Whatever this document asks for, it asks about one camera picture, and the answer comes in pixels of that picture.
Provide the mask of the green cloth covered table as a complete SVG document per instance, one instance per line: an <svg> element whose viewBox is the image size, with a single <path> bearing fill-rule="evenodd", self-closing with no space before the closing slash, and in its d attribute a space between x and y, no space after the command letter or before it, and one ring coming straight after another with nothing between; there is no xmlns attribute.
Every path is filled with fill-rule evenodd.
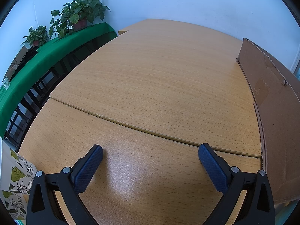
<svg viewBox="0 0 300 225"><path fill-rule="evenodd" d="M117 37L115 30L106 22L88 26L62 39L52 39L39 47L37 54L11 80L8 89L1 87L1 137L11 116L28 90L52 66L85 43L100 37L106 44Z"/></svg>

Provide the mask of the brown cardboard box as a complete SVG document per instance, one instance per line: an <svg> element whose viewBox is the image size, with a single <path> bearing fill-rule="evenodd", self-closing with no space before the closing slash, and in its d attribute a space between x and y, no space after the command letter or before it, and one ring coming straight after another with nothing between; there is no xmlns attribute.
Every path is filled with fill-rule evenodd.
<svg viewBox="0 0 300 225"><path fill-rule="evenodd" d="M299 80L280 61L244 38L236 59L252 92L262 167L274 203L299 199Z"/></svg>

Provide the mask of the small potted green plant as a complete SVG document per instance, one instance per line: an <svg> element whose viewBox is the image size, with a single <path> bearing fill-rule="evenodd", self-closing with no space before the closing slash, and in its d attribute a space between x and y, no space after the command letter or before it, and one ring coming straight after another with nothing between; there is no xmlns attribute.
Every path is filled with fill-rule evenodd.
<svg viewBox="0 0 300 225"><path fill-rule="evenodd" d="M47 27L40 25L36 29L33 29L33 27L30 27L28 30L28 35L24 36L23 38L26 38L25 41L23 41L21 44L28 44L30 46L42 46L45 43L47 43L50 38L47 33Z"/></svg>

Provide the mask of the large potted green plant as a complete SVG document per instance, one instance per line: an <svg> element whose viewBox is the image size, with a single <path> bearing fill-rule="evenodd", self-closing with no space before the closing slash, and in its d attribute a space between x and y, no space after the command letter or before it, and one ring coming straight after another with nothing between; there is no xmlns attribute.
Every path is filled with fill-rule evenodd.
<svg viewBox="0 0 300 225"><path fill-rule="evenodd" d="M110 11L110 8L101 0L73 0L65 3L61 10L51 11L49 36L57 35L61 39L76 31L81 22L93 23L98 17L103 21L106 11Z"/></svg>

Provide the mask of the leaf patterned paper cup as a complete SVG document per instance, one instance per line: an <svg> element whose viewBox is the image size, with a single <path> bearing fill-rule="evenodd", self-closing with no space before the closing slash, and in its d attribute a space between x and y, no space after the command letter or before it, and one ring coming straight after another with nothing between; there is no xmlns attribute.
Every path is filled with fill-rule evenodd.
<svg viewBox="0 0 300 225"><path fill-rule="evenodd" d="M1 201L17 224L26 224L27 201L37 169L7 145L1 146Z"/></svg>

